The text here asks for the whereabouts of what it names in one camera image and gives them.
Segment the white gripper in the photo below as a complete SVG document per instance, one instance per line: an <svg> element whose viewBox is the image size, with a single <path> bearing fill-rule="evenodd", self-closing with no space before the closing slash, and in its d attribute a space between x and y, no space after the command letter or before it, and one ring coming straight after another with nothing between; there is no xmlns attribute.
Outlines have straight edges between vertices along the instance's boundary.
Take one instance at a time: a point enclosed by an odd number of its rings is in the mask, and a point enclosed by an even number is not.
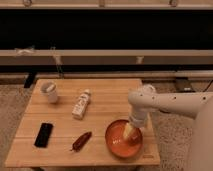
<svg viewBox="0 0 213 171"><path fill-rule="evenodd" d="M132 108L129 115L129 122L124 127L123 138L127 140L135 131L136 128L141 128L146 125L148 111L142 108Z"/></svg>

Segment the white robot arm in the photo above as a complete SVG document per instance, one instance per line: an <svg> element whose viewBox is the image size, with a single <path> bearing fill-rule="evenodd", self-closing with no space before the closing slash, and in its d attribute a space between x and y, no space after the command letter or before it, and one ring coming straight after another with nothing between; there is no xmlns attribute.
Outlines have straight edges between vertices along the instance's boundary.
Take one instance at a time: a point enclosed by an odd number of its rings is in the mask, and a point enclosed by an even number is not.
<svg viewBox="0 0 213 171"><path fill-rule="evenodd" d="M129 91L128 102L129 122L136 128L145 125L152 109L193 118L185 171L213 171L213 92L157 93L152 85L145 84Z"/></svg>

